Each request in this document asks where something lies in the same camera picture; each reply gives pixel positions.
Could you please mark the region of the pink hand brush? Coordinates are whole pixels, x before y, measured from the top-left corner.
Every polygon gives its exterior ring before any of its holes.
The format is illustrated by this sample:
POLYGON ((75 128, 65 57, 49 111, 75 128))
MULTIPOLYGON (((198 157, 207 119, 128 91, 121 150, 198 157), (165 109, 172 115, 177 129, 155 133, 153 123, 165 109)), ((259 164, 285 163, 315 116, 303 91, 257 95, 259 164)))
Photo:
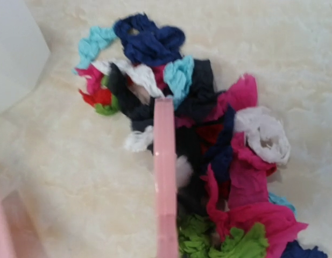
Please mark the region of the pink hand brush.
POLYGON ((173 102, 170 98, 156 99, 153 132, 157 215, 156 257, 177 258, 179 247, 176 227, 175 126, 173 102))

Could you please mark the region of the pink plastic dustpan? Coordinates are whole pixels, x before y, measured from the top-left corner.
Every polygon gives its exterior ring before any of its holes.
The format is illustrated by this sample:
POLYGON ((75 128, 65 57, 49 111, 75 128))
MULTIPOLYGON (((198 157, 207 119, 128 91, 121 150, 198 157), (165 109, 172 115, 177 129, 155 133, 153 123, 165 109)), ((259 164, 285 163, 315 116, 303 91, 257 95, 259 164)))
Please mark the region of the pink plastic dustpan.
POLYGON ((0 198, 0 257, 48 257, 17 191, 0 198))

